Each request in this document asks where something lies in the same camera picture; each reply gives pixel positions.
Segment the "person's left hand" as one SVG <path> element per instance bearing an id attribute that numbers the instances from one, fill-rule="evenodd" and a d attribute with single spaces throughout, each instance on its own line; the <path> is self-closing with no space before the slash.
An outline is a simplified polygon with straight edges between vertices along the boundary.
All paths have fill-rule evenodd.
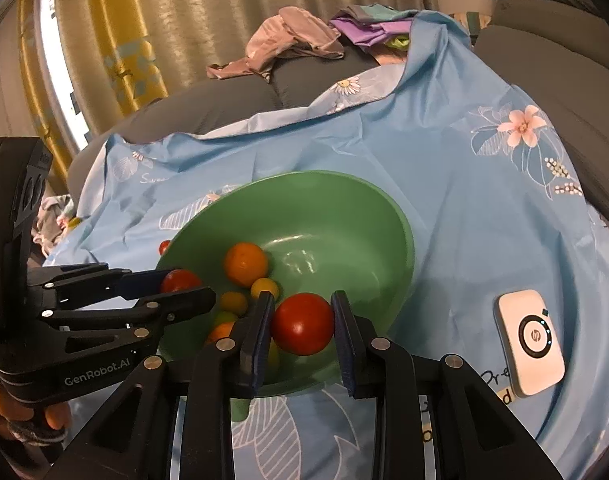
<path id="1" fill-rule="evenodd" d="M 31 408 L 20 404 L 13 399 L 0 385 L 0 436 L 6 440 L 15 440 L 16 437 L 9 431 L 7 422 L 19 420 L 25 422 L 33 417 Z M 70 426 L 71 412 L 67 403 L 48 406 L 45 409 L 45 419 L 50 428 L 59 430 Z"/>

